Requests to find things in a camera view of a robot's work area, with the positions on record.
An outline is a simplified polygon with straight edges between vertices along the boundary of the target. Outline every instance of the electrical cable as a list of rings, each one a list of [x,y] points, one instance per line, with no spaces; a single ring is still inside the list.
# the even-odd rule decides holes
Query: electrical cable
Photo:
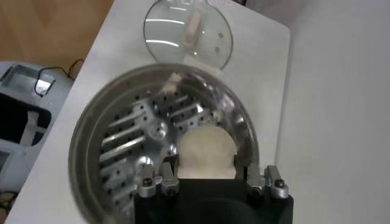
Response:
[[[37,77],[37,80],[35,81],[35,84],[34,84],[34,92],[36,93],[36,95],[38,95],[38,96],[40,96],[40,97],[43,97],[43,96],[44,96],[43,94],[40,94],[40,93],[38,93],[38,91],[37,91],[37,84],[38,84],[38,81],[41,79],[41,74],[42,74],[43,71],[45,71],[45,70],[59,69],[59,70],[61,70],[69,79],[74,80],[74,79],[71,77],[71,73],[72,73],[72,71],[73,71],[73,68],[75,67],[75,65],[76,65],[79,61],[84,62],[84,59],[79,58],[79,59],[77,59],[76,61],[74,61],[74,62],[72,63],[72,65],[69,67],[68,72],[66,72],[65,69],[63,69],[62,67],[59,67],[59,66],[46,67],[46,68],[41,68],[41,69],[39,69],[39,71],[38,71],[38,77]]]

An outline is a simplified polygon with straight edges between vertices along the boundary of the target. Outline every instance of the metal rim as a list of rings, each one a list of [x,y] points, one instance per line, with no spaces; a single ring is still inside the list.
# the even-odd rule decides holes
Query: metal rim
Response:
[[[104,205],[101,204],[101,200],[99,200],[96,196],[96,191],[92,189],[90,186],[90,178],[91,174],[88,173],[88,149],[84,152],[79,151],[79,141],[83,138],[82,130],[86,127],[88,122],[88,117],[91,113],[93,113],[93,109],[96,106],[97,102],[105,92],[108,92],[111,88],[116,86],[118,83],[121,83],[132,76],[137,76],[146,72],[150,69],[165,69],[165,68],[177,68],[178,70],[190,69],[191,72],[195,72],[197,74],[201,74],[202,77],[205,77],[212,82],[217,82],[220,86],[226,91],[231,98],[235,100],[235,102],[241,103],[236,95],[233,93],[230,88],[221,83],[217,78],[212,75],[208,75],[207,73],[193,67],[185,66],[185,65],[175,65],[175,64],[154,64],[150,66],[144,66],[142,68],[135,69],[133,71],[127,72],[117,79],[111,81],[108,85],[106,85],[103,89],[101,89],[90,101],[90,103],[86,106],[83,113],[81,114],[77,125],[74,129],[74,134],[72,136],[71,145],[69,149],[69,180],[71,182],[71,189],[73,196],[76,200],[76,203],[84,215],[84,217],[90,223],[122,223],[128,219],[128,216],[125,214],[117,214],[114,210],[107,210],[107,207],[103,208]],[[252,162],[258,163],[258,143],[255,135],[255,130],[253,128],[250,117],[248,116],[245,108],[242,106],[242,114],[245,116],[247,125],[249,127],[249,134],[251,135],[251,139],[253,140],[252,145],[253,148],[250,150],[252,154]],[[82,165],[78,164],[77,161],[85,161]]]

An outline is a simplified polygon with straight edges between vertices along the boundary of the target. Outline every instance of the bolt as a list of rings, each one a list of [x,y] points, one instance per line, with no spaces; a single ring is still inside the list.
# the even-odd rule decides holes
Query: bolt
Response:
[[[277,188],[285,187],[285,181],[282,179],[276,179],[275,180],[275,187],[277,187]]]
[[[145,187],[149,187],[153,184],[153,180],[150,177],[146,177],[142,180],[142,185]]]

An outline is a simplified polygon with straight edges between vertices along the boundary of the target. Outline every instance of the clear glass lid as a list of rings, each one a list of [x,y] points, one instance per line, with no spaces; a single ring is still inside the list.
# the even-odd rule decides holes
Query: clear glass lid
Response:
[[[158,62],[197,60],[222,69],[233,37],[222,13],[205,0],[160,0],[146,15],[146,46]]]

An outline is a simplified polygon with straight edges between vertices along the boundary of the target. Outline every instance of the white table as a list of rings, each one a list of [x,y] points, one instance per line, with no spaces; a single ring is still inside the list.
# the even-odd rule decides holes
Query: white table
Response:
[[[153,0],[116,0],[96,37],[6,224],[86,223],[68,180],[68,150],[86,104],[109,81],[155,63],[143,40],[143,19]],[[212,1],[232,29],[234,50],[224,81],[246,107],[257,132],[260,164],[272,164],[280,123],[289,30],[228,0]]]

